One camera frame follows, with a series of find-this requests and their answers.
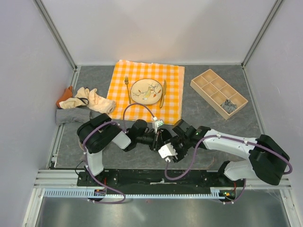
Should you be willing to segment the grey striped underwear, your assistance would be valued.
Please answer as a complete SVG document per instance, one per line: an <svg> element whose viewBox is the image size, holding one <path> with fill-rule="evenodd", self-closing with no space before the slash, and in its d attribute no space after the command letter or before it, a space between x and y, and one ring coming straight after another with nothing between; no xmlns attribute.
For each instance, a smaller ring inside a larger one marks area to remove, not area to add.
<svg viewBox="0 0 303 227"><path fill-rule="evenodd" d="M238 108L238 106L234 104L230 99L226 99L220 106L228 114L231 114Z"/></svg>

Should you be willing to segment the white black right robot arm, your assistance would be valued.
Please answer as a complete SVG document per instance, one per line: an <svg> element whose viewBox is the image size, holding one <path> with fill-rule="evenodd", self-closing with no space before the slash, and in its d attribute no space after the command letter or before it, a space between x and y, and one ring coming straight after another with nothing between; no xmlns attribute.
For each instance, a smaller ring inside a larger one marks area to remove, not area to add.
<svg viewBox="0 0 303 227"><path fill-rule="evenodd" d="M185 157L190 148L194 153L199 148L218 150L242 158L242 161L226 161L220 167L217 181L228 186L233 181L258 178L270 185L279 185L282 176L293 168L290 157L268 135L258 138L245 138L218 132L205 126L194 128L184 120L175 123L176 136L167 140L158 153L166 162L178 162Z"/></svg>

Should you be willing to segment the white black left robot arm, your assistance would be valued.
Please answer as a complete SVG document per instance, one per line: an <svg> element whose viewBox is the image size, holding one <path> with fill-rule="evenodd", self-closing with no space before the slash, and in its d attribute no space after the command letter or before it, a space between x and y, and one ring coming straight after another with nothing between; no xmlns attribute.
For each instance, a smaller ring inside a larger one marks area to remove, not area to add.
<svg viewBox="0 0 303 227"><path fill-rule="evenodd" d="M149 146L152 151L159 150L172 138L167 129L158 127L162 125L162 121L157 121L149 129L147 122L139 119L131 128L123 131L106 113L82 124L77 129L77 136L85 153L86 168L89 170L87 180L93 186L103 183L102 151L111 142L125 152L134 149L138 143Z"/></svg>

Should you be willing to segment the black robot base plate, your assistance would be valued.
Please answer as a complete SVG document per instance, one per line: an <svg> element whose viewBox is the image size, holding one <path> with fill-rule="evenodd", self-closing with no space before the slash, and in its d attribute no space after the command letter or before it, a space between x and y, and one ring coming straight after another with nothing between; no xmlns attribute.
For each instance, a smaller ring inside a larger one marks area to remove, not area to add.
<svg viewBox="0 0 303 227"><path fill-rule="evenodd" d="M211 188L241 188L243 180L233 182L218 171L190 170L179 180L168 180L163 169L105 169L95 176L106 186L124 194L182 195L209 194Z"/></svg>

